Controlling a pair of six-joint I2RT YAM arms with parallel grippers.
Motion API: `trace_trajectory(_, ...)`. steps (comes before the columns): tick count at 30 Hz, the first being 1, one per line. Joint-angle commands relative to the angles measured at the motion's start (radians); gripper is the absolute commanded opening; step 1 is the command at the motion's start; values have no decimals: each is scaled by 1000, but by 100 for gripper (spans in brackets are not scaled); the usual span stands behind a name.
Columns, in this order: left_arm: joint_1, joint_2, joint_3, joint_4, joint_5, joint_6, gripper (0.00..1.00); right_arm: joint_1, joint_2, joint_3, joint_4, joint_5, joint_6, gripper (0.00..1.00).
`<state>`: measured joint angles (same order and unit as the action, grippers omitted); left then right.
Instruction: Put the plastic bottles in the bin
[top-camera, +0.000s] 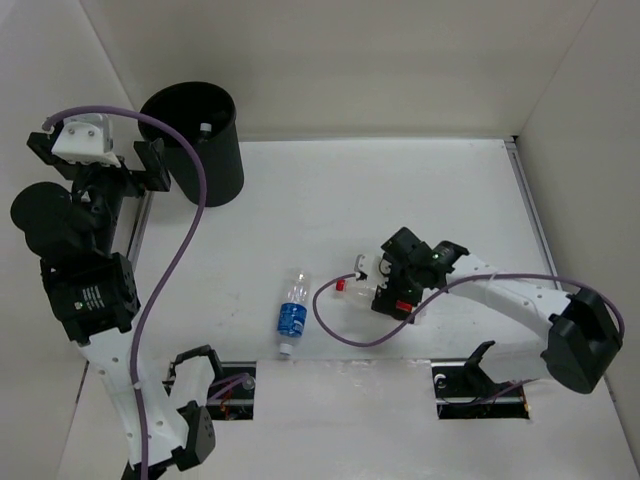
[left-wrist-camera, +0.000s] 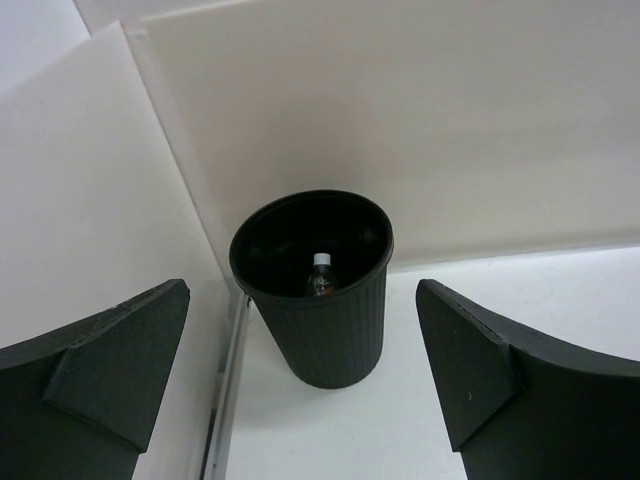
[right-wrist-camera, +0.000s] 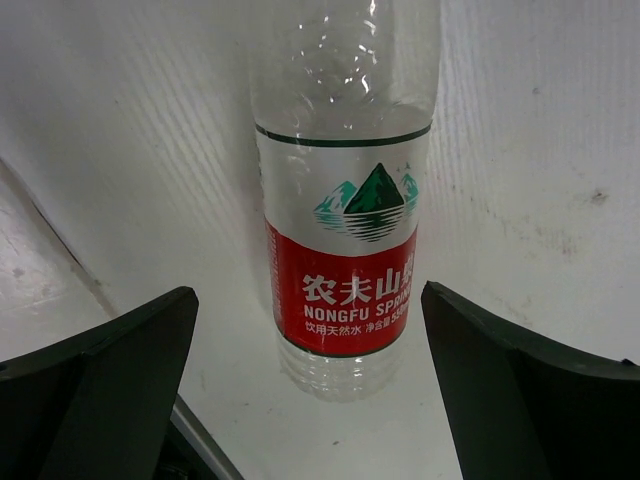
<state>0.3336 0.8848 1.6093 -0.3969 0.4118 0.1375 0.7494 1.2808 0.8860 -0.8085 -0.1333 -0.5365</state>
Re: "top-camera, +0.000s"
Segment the red-capped red-label bottle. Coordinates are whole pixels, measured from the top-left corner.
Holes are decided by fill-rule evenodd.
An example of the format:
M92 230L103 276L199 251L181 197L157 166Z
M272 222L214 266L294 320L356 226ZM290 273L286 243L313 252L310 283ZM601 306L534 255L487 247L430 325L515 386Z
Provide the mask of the red-capped red-label bottle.
M337 298L397 321L404 321L419 306L423 293L402 293L353 278L338 280Z

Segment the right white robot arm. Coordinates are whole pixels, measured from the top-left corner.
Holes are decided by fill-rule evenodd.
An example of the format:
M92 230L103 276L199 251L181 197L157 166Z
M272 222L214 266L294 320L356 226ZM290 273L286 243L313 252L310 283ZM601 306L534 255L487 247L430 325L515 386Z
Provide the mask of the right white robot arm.
M406 303L419 312L444 294L479 303L535 335L513 346L481 343L466 359L464 384L483 396L511 382L551 378L591 393L621 350L620 311L603 294L575 282L575 292L546 287L550 276L501 273L465 247L430 247L406 227L381 246L382 283L373 308L393 316Z

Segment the blue-label clear bottle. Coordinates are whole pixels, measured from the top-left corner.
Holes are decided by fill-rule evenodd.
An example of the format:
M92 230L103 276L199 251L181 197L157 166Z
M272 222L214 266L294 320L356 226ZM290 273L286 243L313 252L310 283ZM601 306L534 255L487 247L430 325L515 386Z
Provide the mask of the blue-label clear bottle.
M304 270L294 270L282 290L276 335L281 357L291 357L301 340L308 315L311 278Z

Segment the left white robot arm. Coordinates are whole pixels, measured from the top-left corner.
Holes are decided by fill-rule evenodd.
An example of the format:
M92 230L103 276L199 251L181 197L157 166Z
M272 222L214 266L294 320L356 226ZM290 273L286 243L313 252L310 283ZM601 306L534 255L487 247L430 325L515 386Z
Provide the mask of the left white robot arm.
M138 141L143 169L128 169L111 142L90 128L32 133L28 147L71 182L39 182L13 201L11 218L40 260L44 290L70 341L98 372L122 421L129 449L127 479L156 479L168 468L201 465L214 450L207 400L224 373L203 345L179 354L162 379L134 345L141 304L132 264L112 248L122 202L171 181L161 141Z

